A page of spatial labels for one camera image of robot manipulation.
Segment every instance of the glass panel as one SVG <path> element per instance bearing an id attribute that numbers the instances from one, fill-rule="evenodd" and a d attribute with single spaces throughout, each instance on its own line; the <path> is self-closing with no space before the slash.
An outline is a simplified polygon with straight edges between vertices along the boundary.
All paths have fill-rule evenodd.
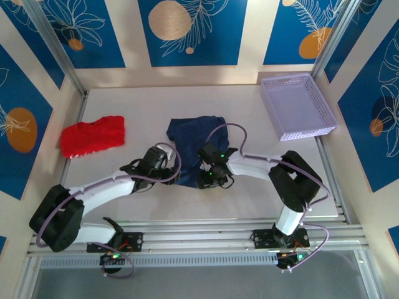
<path id="1" fill-rule="evenodd" d="M 367 298 L 353 250 L 321 252 L 292 273 L 275 266 L 138 268 L 128 280 L 99 269 L 41 270 L 34 299 Z"/>

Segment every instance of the red t-shirt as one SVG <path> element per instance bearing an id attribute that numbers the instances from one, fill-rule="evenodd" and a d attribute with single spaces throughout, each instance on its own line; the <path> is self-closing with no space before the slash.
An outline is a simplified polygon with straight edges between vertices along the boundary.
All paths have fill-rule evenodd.
<path id="1" fill-rule="evenodd" d="M 106 150 L 125 144 L 125 119 L 105 116 L 93 123 L 76 123 L 61 134 L 61 151 L 65 158 Z"/>

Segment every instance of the white robotic arm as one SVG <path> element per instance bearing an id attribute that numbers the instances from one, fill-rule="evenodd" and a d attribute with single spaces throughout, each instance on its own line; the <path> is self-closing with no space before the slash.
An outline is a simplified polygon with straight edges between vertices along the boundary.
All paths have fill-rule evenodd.
<path id="1" fill-rule="evenodd" d="M 82 223 L 83 216 L 108 201 L 147 188 L 151 183 L 148 179 L 162 183 L 173 176 L 178 179 L 179 169 L 162 168 L 163 163 L 171 159 L 170 153 L 153 146 L 143 159 L 122 166 L 119 171 L 105 179 L 70 189 L 61 185 L 54 186 L 33 215 L 30 227 L 54 252 L 62 251 L 75 243 L 96 242 L 118 248 L 126 240 L 128 233 L 124 233 L 109 218 L 104 218 L 107 224 L 85 224 Z M 241 154 L 237 149 L 229 148 L 223 153 L 212 144 L 206 143 L 198 155 L 209 166 L 207 171 L 201 171 L 198 178 L 200 189 L 222 186 L 228 181 L 228 176 L 234 175 L 252 176 L 273 183 L 284 207 L 271 231 L 271 247 L 288 248 L 295 237 L 307 203 L 320 187 L 300 173 L 296 173 L 294 177 L 294 171 L 281 165 L 280 161 L 294 164 L 320 179 L 312 168 L 293 151 L 283 156 L 260 156 Z M 71 200 L 54 214 L 56 207 L 69 198 Z"/>
<path id="2" fill-rule="evenodd" d="M 208 165 L 208 170 L 202 170 L 199 176 L 200 189 L 223 187 L 228 182 L 227 177 L 232 179 L 235 175 L 265 179 L 274 185 L 284 207 L 269 235 L 269 248 L 288 248 L 293 246 L 295 238 L 303 236 L 305 230 L 298 226 L 322 181 L 298 153 L 288 151 L 282 156 L 261 156 L 240 153 L 235 148 L 221 152 L 206 143 L 198 154 Z"/>
<path id="3" fill-rule="evenodd" d="M 108 224 L 86 224 L 81 223 L 83 216 L 115 198 L 146 189 L 151 183 L 173 184 L 180 167 L 163 168 L 164 162 L 172 157 L 169 149 L 153 146 L 144 158 L 122 166 L 107 178 L 70 189 L 56 185 L 47 193 L 29 226 L 54 252 L 75 243 L 97 242 L 116 248 L 126 241 L 128 233 L 109 218 L 104 218 Z"/>

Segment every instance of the lavender plastic basket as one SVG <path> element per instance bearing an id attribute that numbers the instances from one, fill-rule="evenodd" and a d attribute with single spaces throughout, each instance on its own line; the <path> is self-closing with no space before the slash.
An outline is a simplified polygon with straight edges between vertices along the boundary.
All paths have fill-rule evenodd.
<path id="1" fill-rule="evenodd" d="M 326 135 L 337 127 L 337 120 L 308 73 L 264 78 L 261 96 L 281 141 Z"/>

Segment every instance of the beige circle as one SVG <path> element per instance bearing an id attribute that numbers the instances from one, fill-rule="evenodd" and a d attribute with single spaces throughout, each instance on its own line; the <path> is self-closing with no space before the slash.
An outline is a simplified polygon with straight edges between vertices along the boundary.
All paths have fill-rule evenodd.
<path id="1" fill-rule="evenodd" d="M 194 49 L 191 48 L 191 47 L 188 47 L 188 48 L 186 49 L 186 53 L 187 53 L 187 54 L 192 54 L 192 53 L 194 53 Z"/>
<path id="2" fill-rule="evenodd" d="M 22 6 L 21 0 L 11 0 L 12 3 L 17 4 L 18 6 Z"/>
<path id="3" fill-rule="evenodd" d="M 282 5 L 284 6 L 291 6 L 293 5 L 295 2 L 297 2 L 296 0 L 282 0 Z"/>
<path id="4" fill-rule="evenodd" d="M 159 2 L 148 15 L 154 35 L 163 40 L 180 39 L 191 29 L 188 11 L 175 1 Z"/>

